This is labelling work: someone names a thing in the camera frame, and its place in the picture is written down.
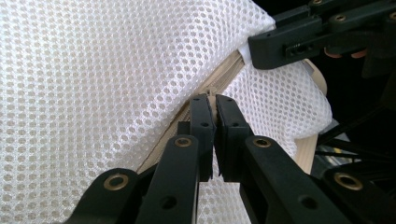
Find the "brass screw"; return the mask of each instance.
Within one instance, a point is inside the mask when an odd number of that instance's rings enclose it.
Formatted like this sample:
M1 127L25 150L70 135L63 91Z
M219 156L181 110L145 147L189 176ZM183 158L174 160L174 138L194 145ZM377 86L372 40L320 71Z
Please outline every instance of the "brass screw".
M363 184L359 181L359 179L346 173L335 173L334 180L335 182L337 182L337 184L341 185L346 189L352 189L352 190L363 189Z
M389 14L391 20L396 21L396 11Z
M347 17L344 16L344 15L337 15L337 16L335 16L335 20L336 20L336 21L344 21L344 20L346 20L346 19L347 19Z
M269 142L268 140L262 139L262 138L254 139L253 144L256 147L270 147L271 146L271 142Z
M122 181L117 185L111 184L111 181L114 179L117 179L117 178L122 179ZM104 185L105 189L108 189L108 190L119 190L119 189L123 189L127 184L128 184L128 175L115 174L115 175L109 176L105 180L105 183L103 185Z
M178 147L189 147L191 145L191 140L190 138L178 138L175 141L175 145Z

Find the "beige zipper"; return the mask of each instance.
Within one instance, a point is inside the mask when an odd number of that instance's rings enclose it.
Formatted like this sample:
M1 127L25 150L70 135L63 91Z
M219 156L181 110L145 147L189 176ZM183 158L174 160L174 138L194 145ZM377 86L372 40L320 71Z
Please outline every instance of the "beige zipper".
M244 61L242 55L238 50L231 53L216 69L213 73L204 81L204 83L193 93L192 96L206 93L212 109L214 110L214 118L216 117L216 94L221 94L233 81L236 75L241 71L244 66ZM164 132L163 136L160 138L154 149L149 153L148 157L143 161L143 163L137 169L140 174L147 170L149 167L157 163L161 155L163 154L163 149L166 146L169 138L177 133L177 124L180 121L187 121L190 119L190 107L189 101L186 102L179 112L176 114L173 121L170 123L168 129Z

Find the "white mesh laundry bag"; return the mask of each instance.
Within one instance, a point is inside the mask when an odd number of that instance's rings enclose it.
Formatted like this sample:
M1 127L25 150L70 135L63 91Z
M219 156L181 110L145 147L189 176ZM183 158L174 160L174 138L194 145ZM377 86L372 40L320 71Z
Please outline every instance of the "white mesh laundry bag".
M248 0L0 2L0 223L65 221L99 174L137 170L216 67L273 28ZM331 118L301 63L246 62L223 94L291 156ZM218 177L198 213L249 223L238 186Z

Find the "mesh bag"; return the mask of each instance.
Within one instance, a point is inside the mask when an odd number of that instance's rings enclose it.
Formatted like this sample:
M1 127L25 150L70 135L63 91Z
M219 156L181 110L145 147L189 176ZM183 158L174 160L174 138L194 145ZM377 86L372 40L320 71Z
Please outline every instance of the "mesh bag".
M99 174L142 164L248 36L274 28L247 0L6 0L0 10L1 223L65 221ZM294 138L330 121L300 63L247 62L224 94L291 156ZM202 184L198 221L248 222L237 186Z

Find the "white mesh fabric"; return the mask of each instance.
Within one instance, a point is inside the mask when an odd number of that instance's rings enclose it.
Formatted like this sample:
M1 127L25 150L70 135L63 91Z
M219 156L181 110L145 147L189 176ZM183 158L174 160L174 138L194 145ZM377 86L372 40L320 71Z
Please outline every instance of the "white mesh fabric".
M0 2L0 222L64 221L99 174L136 170L196 87L273 24L245 0ZM303 68L291 69L298 76ZM261 103L249 98L259 94L250 91L250 73L267 74L247 65L227 94L247 105L255 131L276 130L292 155L293 137L325 126L325 99L311 93L304 120L318 123L288 131L266 119L265 105L253 110ZM257 91L268 92L257 80ZM298 97L314 88L295 80ZM201 188L200 223L247 221L235 186L213 183Z

